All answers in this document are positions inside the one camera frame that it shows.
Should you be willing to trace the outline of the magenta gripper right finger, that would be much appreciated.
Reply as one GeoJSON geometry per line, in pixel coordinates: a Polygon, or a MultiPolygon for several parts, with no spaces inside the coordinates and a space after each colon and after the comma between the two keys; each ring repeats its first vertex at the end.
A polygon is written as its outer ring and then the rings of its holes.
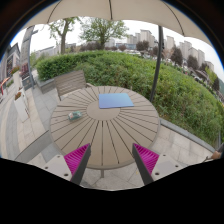
{"type": "Polygon", "coordinates": [[[157,154],[136,143],[132,146],[132,153],[145,185],[182,168],[182,166],[169,155],[157,154]]]}

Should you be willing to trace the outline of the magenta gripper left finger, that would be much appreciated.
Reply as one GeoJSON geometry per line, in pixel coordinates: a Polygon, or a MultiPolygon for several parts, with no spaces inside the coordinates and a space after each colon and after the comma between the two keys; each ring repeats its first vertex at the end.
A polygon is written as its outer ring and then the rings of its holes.
{"type": "Polygon", "coordinates": [[[81,183],[89,157],[91,145],[81,146],[65,156],[56,155],[48,161],[43,169],[76,185],[81,183]]]}

